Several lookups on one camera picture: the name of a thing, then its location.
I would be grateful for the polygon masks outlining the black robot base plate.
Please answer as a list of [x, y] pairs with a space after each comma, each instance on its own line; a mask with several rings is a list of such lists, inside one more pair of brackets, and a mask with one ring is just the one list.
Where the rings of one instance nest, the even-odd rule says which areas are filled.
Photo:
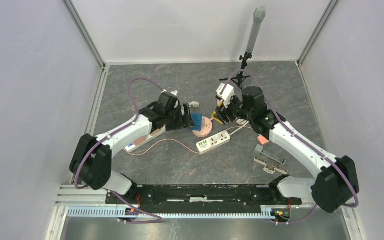
[[153, 214], [251, 214], [261, 206], [301, 205], [272, 184], [134, 185], [123, 198]]

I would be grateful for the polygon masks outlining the yellow cube socket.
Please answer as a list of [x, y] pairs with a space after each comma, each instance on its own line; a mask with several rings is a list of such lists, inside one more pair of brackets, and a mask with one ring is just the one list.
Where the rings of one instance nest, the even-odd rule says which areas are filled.
[[212, 118], [213, 120], [218, 121], [218, 122], [223, 122], [223, 117], [222, 117], [222, 116], [219, 114], [219, 112], [216, 111], [216, 110], [212, 113], [211, 118]]

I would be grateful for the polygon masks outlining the dark blue cube socket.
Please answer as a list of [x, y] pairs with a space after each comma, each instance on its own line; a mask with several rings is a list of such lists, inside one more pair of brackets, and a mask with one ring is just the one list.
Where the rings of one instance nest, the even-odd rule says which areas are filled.
[[200, 132], [202, 130], [203, 115], [200, 113], [191, 113], [190, 116], [194, 126], [191, 125], [189, 130]]

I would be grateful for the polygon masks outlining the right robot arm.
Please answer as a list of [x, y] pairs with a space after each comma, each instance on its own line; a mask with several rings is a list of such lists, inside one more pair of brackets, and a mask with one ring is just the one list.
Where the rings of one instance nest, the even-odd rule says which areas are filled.
[[294, 178], [285, 174], [274, 180], [274, 187], [268, 191], [273, 203], [295, 198], [313, 202], [327, 213], [359, 205], [356, 164], [350, 157], [329, 153], [299, 133], [266, 101], [261, 88], [246, 87], [241, 93], [242, 98], [238, 98], [233, 86], [221, 83], [216, 90], [213, 118], [224, 125], [247, 121], [255, 133], [286, 150], [312, 175]]

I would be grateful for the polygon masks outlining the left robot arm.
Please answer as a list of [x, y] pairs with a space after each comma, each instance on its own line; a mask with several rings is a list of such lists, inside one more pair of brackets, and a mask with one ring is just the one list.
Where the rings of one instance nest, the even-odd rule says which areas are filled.
[[129, 121], [93, 136], [83, 135], [77, 144], [69, 170], [74, 174], [74, 186], [83, 182], [84, 188], [110, 190], [118, 193], [125, 204], [133, 203], [137, 190], [125, 175], [112, 169], [112, 159], [129, 144], [156, 130], [167, 131], [187, 129], [195, 126], [187, 103], [181, 104], [178, 97], [164, 91], [159, 99], [140, 109]]

